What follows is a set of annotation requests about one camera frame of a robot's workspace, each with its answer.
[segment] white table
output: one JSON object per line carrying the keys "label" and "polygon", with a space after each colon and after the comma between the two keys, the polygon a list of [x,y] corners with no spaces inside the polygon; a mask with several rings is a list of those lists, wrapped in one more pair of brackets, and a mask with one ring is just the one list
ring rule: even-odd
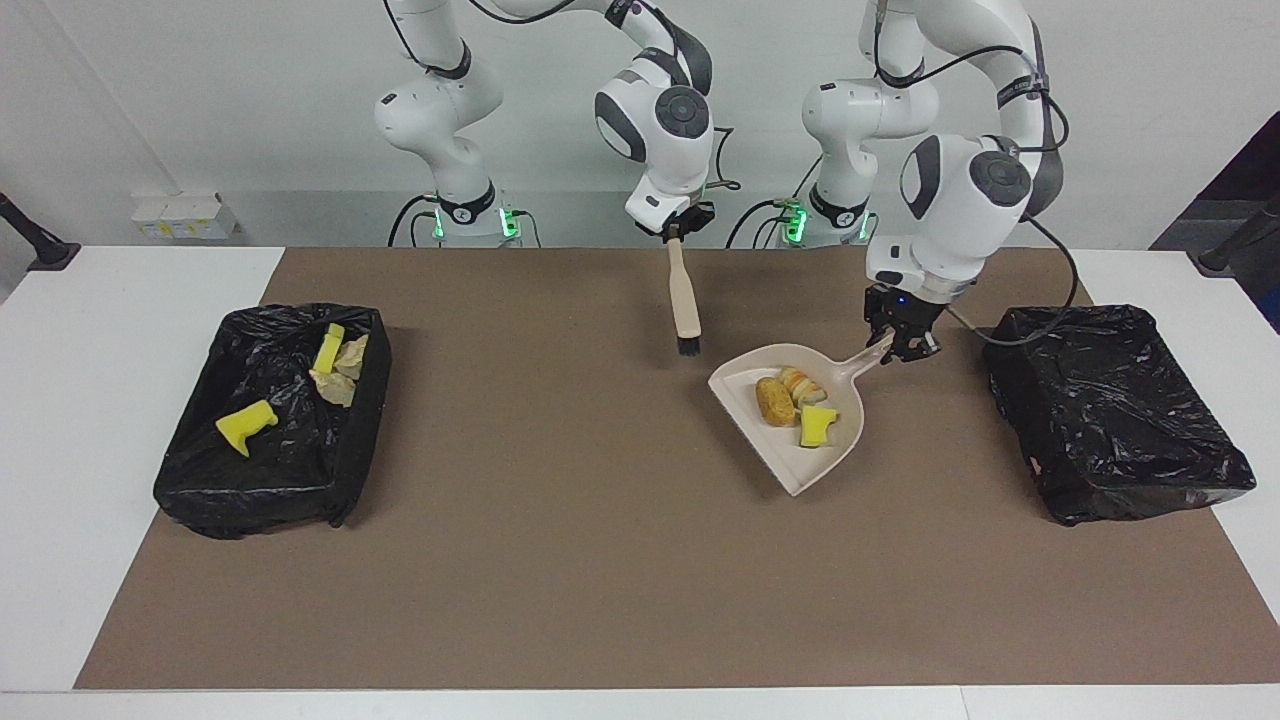
{"label": "white table", "polygon": [[[0,717],[1280,717],[1280,685],[72,692],[155,514],[151,483],[212,328],[257,304],[282,254],[87,247],[0,307]],[[1258,489],[1213,511],[1280,616],[1280,337],[1234,282],[1201,278],[1180,254],[1076,255],[1094,301],[1156,316],[1253,464]]]}

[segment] brown paper mat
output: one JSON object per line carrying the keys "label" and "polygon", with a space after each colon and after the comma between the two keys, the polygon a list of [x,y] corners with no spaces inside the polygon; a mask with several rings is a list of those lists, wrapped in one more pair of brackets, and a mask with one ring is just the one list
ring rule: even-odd
{"label": "brown paper mat", "polygon": [[[705,386],[780,341],[865,340],[863,255],[289,250],[265,302],[380,307],[396,356],[347,528],[242,542],[157,518],[79,688],[675,688],[1280,682],[1211,511],[1048,520],[979,346],[873,372],[844,465],[787,497]],[[1065,293],[1001,252],[963,301]]]}

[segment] dustpan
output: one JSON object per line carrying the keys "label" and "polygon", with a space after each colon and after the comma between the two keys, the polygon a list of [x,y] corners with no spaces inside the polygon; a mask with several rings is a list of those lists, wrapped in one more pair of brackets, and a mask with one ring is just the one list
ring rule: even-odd
{"label": "dustpan", "polygon": [[[794,497],[840,465],[863,437],[867,418],[855,380],[879,365],[892,343],[893,334],[890,333],[844,363],[836,363],[803,345],[771,345],[721,365],[707,384],[755,452]],[[828,442],[823,447],[800,447],[799,427],[774,428],[760,416],[755,400],[756,380],[777,377],[786,366],[800,369],[820,384],[828,398],[819,405],[840,413],[840,420],[831,425]]]}

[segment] black bristles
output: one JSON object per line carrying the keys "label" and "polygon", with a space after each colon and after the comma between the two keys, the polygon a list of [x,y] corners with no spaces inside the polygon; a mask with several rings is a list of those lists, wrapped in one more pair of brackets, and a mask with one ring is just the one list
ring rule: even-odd
{"label": "black bristles", "polygon": [[680,354],[685,357],[698,357],[703,354],[703,338],[676,338],[680,345]]}

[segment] black plastic bag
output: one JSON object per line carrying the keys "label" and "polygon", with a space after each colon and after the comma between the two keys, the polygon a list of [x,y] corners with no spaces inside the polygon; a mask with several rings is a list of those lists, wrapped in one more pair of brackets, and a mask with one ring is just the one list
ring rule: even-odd
{"label": "black plastic bag", "polygon": [[[330,323],[369,336],[351,409],[323,400],[308,375]],[[390,374],[378,310],[273,305],[227,315],[165,452],[155,498],[174,520],[215,538],[239,538],[302,520],[339,527],[360,500]],[[219,418],[266,400],[279,424],[242,456]]]}
{"label": "black plastic bag", "polygon": [[[1056,314],[1011,309],[995,337],[1027,337]],[[1073,309],[1048,337],[988,345],[984,359],[996,404],[1064,525],[1206,507],[1257,486],[1146,310]]]}

